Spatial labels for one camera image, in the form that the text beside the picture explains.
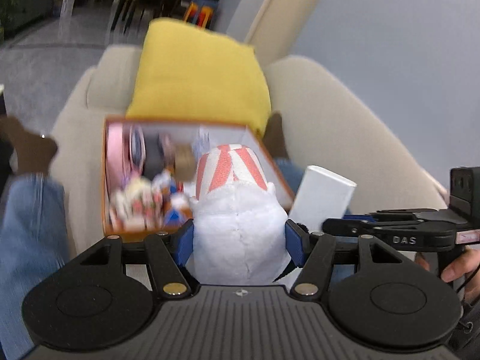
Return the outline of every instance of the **person's leg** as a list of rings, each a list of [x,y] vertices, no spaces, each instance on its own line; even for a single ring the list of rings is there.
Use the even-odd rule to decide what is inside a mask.
[[[33,347],[22,320],[23,298],[68,259],[63,187],[41,174],[19,177],[0,230],[0,342],[7,360]]]

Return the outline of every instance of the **open box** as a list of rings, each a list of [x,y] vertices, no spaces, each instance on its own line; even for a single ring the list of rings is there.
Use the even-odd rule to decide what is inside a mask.
[[[112,225],[109,214],[110,197],[107,188],[107,136],[110,126],[112,124],[118,125],[119,123],[123,126],[123,131],[125,132],[129,131],[131,126],[140,126],[146,136],[148,134],[168,134],[174,144],[192,143],[198,137],[199,132],[202,131],[208,132],[212,148],[225,144],[242,144],[248,146],[257,155],[267,182],[274,183],[275,193],[280,205],[286,210],[289,210],[292,206],[294,198],[293,192],[286,184],[270,154],[268,154],[262,143],[255,138],[255,135],[249,127],[239,124],[220,124],[203,121],[125,119],[123,117],[109,116],[105,119],[102,155],[102,222],[105,236],[116,234],[120,235],[127,242],[134,242],[143,239],[148,234],[158,233],[159,231],[171,233],[178,229],[178,227],[161,227],[145,228],[143,231],[132,231],[126,228],[115,229]],[[185,193],[192,196],[194,191],[192,193],[191,188],[185,188]]]

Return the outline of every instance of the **sofa cushion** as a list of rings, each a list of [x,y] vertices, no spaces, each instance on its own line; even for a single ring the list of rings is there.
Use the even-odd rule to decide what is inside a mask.
[[[70,95],[51,132],[58,153],[51,177],[65,188],[65,214],[71,256],[88,249],[103,237],[101,181],[105,116],[113,109],[85,107],[89,84],[97,73],[88,69]]]
[[[151,22],[127,117],[240,123],[261,136],[270,110],[250,46],[179,20]]]
[[[134,95],[141,55],[142,49],[138,46],[108,47],[90,81],[87,107],[125,112]]]
[[[323,66],[289,56],[265,75],[290,157],[301,167],[318,165],[355,181],[353,213],[445,207],[402,142]]]

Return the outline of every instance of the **white plush toy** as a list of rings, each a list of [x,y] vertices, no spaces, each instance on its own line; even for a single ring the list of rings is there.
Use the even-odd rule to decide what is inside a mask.
[[[285,269],[287,214],[254,152],[222,145],[199,161],[189,272],[212,285],[268,285]]]

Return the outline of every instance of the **human hand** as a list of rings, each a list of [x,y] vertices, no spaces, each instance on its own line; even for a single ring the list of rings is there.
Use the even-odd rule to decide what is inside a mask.
[[[423,258],[422,254],[417,253],[415,262],[427,271],[430,270],[430,265]],[[480,264],[480,250],[470,249],[467,247],[465,252],[456,260],[451,262],[442,272],[440,278],[446,282],[461,278],[466,275],[469,278]],[[480,296],[480,274],[475,274],[465,286],[465,301],[472,302]]]

